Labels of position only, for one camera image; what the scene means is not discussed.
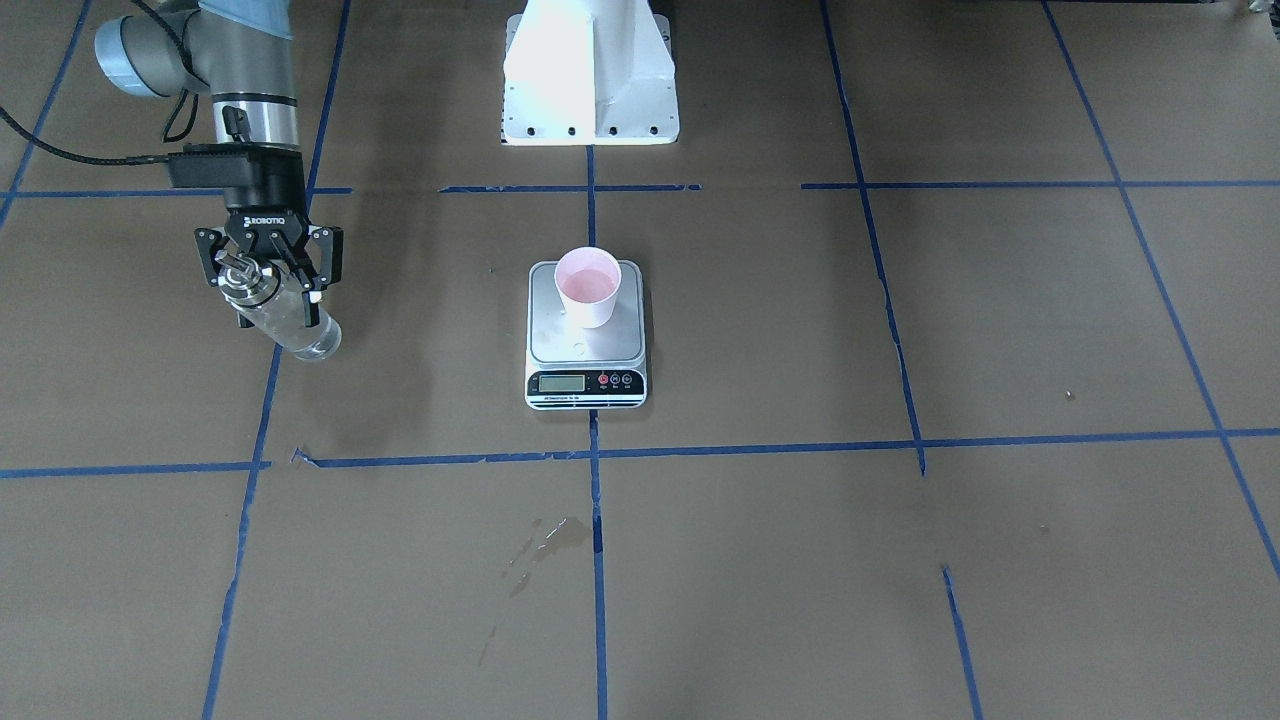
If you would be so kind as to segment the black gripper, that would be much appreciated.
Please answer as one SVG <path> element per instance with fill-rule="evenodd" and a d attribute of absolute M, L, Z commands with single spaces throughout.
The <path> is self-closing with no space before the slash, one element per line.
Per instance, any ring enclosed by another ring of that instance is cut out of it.
<path fill-rule="evenodd" d="M 294 150 L 241 150 L 232 155 L 223 182 L 229 213 L 227 231 L 253 258 L 296 263 L 303 325 L 320 323 L 320 295 L 340 282 L 346 234 L 340 227 L 310 227 L 305 169 Z M 219 258 L 230 243 L 214 228 L 196 228 L 195 246 L 210 287 L 218 287 L 224 265 Z"/>

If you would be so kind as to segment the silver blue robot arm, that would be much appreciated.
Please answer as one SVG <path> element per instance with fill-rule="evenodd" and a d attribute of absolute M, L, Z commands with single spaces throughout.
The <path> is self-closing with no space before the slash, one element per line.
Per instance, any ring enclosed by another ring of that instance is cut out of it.
<path fill-rule="evenodd" d="M 141 97 L 206 97 L 210 143 L 187 143 L 164 163 L 177 190 L 218 190 L 227 222 L 198 242 L 215 283 L 218 252 L 234 243 L 291 278 L 298 322 L 316 327 L 315 299 L 340 278 L 342 233 L 308 219 L 287 1 L 164 1 L 101 26 L 93 51 L 104 76 Z"/>

